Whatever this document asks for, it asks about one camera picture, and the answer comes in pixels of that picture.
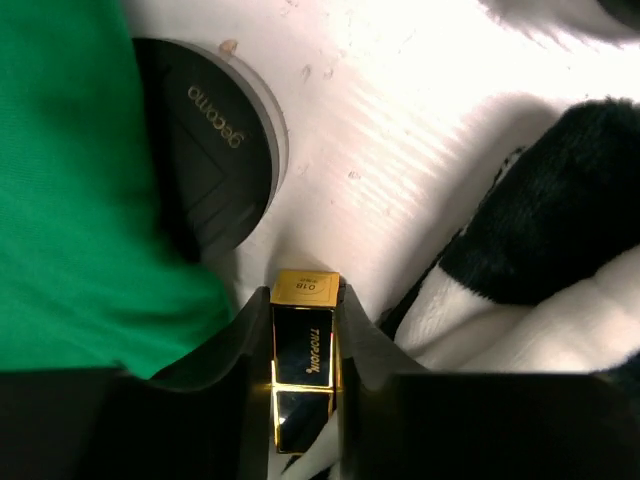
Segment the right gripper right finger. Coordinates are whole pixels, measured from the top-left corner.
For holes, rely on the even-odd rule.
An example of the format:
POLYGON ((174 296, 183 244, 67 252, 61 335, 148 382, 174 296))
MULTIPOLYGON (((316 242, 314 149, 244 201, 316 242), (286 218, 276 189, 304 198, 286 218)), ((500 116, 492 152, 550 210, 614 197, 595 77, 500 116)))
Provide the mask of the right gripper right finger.
POLYGON ((635 479, 630 402, 595 375, 432 373, 344 286, 336 311, 344 479, 635 479))

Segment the black white checkered blanket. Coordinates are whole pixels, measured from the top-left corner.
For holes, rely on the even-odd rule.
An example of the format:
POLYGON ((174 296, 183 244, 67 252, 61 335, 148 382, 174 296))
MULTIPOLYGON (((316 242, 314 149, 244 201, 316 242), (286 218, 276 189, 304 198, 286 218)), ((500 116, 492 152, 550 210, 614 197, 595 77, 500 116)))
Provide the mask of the black white checkered blanket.
MULTIPOLYGON (((376 325, 432 373, 595 375, 639 427, 639 105, 586 100, 503 162, 376 325)), ((340 475, 339 417, 287 479, 340 475)))

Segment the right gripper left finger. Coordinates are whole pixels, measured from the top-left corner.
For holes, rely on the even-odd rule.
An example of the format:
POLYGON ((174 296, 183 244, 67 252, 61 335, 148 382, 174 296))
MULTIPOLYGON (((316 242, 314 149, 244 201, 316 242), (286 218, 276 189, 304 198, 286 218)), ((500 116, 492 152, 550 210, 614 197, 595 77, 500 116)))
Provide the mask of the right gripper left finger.
POLYGON ((1 377, 5 479, 264 479, 269 290, 150 380, 117 368, 1 377))

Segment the green t-shirt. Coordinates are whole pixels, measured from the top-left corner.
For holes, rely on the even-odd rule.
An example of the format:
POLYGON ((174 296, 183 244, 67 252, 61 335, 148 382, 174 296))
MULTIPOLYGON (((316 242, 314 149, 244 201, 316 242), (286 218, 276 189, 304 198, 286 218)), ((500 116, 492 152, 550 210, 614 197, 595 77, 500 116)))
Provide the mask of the green t-shirt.
POLYGON ((143 94, 116 1, 1 5, 1 368, 142 378, 232 319, 160 228, 143 94))

